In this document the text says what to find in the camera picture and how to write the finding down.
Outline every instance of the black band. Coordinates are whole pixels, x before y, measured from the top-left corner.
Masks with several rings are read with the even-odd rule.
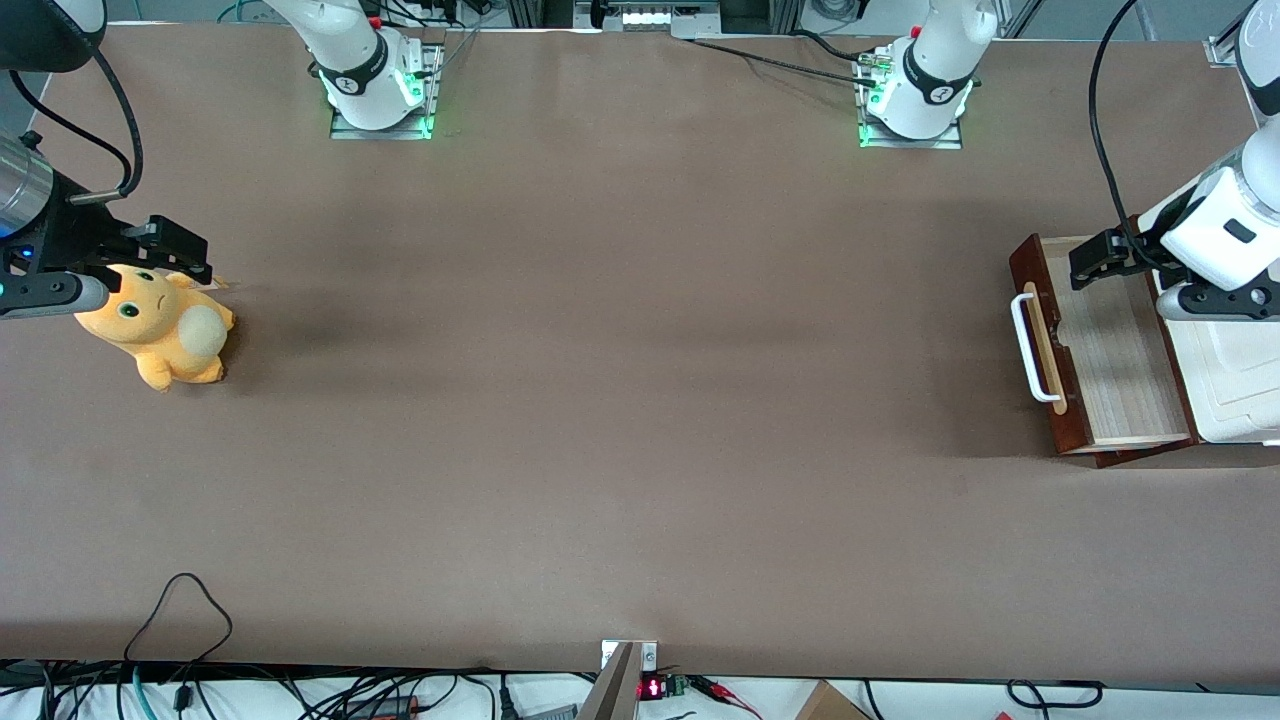
[[[320,73],[329,81],[330,85],[338,88],[338,92],[343,95],[364,95],[365,86],[369,85],[369,81],[378,77],[378,74],[383,72],[383,68],[387,67],[387,40],[376,32],[374,33],[374,37],[378,38],[378,47],[374,49],[374,54],[370,55],[367,60],[355,68],[351,68],[349,70],[332,70],[316,63],[316,67],[320,68]]]
[[[1267,85],[1254,83],[1253,78],[1249,77],[1249,68],[1244,67],[1244,58],[1240,56],[1239,50],[1236,50],[1235,55],[1240,65],[1240,77],[1244,78],[1244,86],[1248,87],[1249,97],[1258,106],[1258,111],[1268,118],[1280,113],[1280,78]]]
[[[922,70],[915,61],[915,42],[908,45],[906,53],[902,54],[902,72],[906,73],[906,79],[919,88],[924,101],[929,105],[946,105],[969,85],[969,78],[973,77],[973,70],[969,70],[969,74],[960,79],[945,81]]]

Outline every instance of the metal cylinder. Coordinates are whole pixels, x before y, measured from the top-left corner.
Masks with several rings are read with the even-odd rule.
[[[0,135],[0,237],[36,219],[52,190],[54,169],[45,158]]]

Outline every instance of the wooden drawer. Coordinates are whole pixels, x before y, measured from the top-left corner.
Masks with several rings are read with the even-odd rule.
[[[1100,468],[1197,445],[1149,274],[1073,291],[1068,252],[1085,240],[1033,234],[1009,259],[1027,380],[1053,445]]]

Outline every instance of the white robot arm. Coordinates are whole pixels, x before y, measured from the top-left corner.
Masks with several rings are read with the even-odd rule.
[[[888,67],[872,73],[882,90],[867,111],[902,137],[942,135],[964,111],[973,72],[997,27],[993,0],[931,0],[919,33],[895,40],[884,51]]]
[[[422,42],[374,29],[360,0],[265,0],[302,36],[329,102],[360,129],[385,129],[422,105]]]
[[[1134,243],[1105,231],[1071,251],[1075,290],[1160,269],[1157,310],[1170,320],[1280,316],[1280,0],[1258,0],[1244,20],[1236,61],[1263,118],[1243,145],[1143,213]]]

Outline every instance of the red wire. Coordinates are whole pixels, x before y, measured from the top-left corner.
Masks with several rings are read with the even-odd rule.
[[[733,691],[726,688],[724,685],[722,685],[719,683],[716,683],[714,685],[712,685],[712,694],[714,694],[716,697],[723,698],[724,701],[727,701],[733,707],[737,707],[740,710],[745,710],[745,711],[750,712],[751,715],[755,715],[755,720],[764,720],[764,717],[762,717],[760,714],[756,712],[754,707],[751,707],[750,705],[748,705],[746,701],[744,701],[742,698],[737,697],[736,694],[733,694]]]
[[[760,714],[756,712],[754,707],[742,702],[740,698],[731,700],[730,705],[733,705],[733,707],[741,707],[742,710],[750,712],[751,715],[755,715],[755,720],[764,720],[764,717],[760,717]]]

